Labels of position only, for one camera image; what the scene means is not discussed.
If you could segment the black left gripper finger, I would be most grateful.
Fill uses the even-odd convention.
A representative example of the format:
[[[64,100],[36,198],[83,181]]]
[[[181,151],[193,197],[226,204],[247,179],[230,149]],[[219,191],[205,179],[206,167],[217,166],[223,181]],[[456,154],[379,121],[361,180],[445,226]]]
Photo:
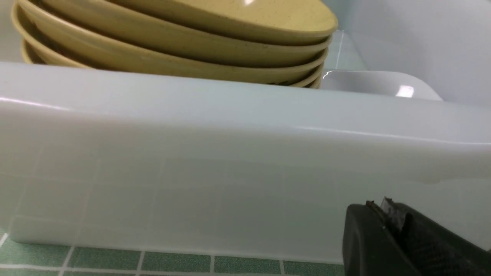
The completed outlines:
[[[384,198],[346,209],[346,276],[489,276],[491,256],[403,203]]]

